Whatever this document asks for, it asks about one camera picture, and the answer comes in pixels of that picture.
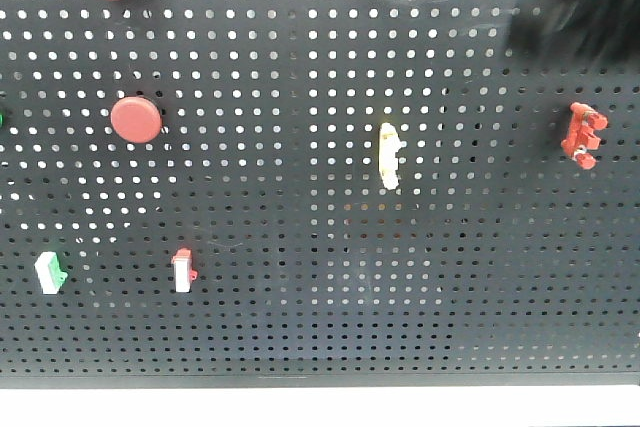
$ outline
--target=red and white clip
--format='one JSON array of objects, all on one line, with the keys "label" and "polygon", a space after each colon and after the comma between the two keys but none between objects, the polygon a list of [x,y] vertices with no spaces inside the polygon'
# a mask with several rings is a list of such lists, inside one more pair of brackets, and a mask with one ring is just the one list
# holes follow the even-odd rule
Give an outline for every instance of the red and white clip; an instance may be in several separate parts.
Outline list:
[{"label": "red and white clip", "polygon": [[189,292],[191,283],[198,278],[198,272],[193,270],[193,258],[189,249],[180,249],[171,259],[173,277],[176,281],[176,292]]},{"label": "red and white clip", "polygon": [[567,138],[562,141],[562,148],[567,157],[574,160],[585,170],[593,169],[597,161],[587,150],[597,150],[600,147],[600,137],[595,130],[606,129],[609,121],[586,104],[578,102],[571,105],[573,118],[569,125]]}]

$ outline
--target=black pegboard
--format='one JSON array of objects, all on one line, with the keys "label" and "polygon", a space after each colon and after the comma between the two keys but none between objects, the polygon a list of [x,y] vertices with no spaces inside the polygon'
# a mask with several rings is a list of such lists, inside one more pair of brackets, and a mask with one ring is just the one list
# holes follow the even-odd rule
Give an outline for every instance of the black pegboard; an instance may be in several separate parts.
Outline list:
[{"label": "black pegboard", "polygon": [[516,59],[517,1],[0,0],[0,385],[637,383],[638,67]]}]

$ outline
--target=green and white block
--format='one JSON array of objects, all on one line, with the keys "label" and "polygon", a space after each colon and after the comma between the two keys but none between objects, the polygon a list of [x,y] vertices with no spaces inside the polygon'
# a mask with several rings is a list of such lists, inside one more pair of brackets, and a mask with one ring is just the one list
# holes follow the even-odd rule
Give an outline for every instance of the green and white block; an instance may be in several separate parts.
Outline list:
[{"label": "green and white block", "polygon": [[60,263],[55,252],[43,252],[36,261],[36,273],[42,293],[45,295],[57,294],[69,274],[60,270]]}]

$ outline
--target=white clip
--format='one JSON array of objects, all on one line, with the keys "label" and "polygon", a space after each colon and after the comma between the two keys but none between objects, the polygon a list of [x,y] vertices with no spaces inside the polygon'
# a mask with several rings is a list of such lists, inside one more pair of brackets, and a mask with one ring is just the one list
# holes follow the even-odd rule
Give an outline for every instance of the white clip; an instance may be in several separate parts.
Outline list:
[{"label": "white clip", "polygon": [[398,159],[396,154],[402,148],[396,128],[388,122],[380,126],[380,152],[378,163],[380,176],[385,189],[394,190],[400,184],[398,180]]},{"label": "white clip", "polygon": [[180,249],[171,259],[176,292],[189,292],[191,283],[198,278],[198,272],[191,267],[192,257],[189,249]]}]

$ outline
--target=yellowish plastic clip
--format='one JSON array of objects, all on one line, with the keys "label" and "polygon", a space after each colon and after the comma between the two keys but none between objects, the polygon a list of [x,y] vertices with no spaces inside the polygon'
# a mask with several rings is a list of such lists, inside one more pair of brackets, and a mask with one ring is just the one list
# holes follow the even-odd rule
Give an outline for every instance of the yellowish plastic clip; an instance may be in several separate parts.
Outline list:
[{"label": "yellowish plastic clip", "polygon": [[400,184],[396,154],[402,148],[396,128],[388,122],[380,126],[380,153],[378,163],[385,189],[394,190]]}]

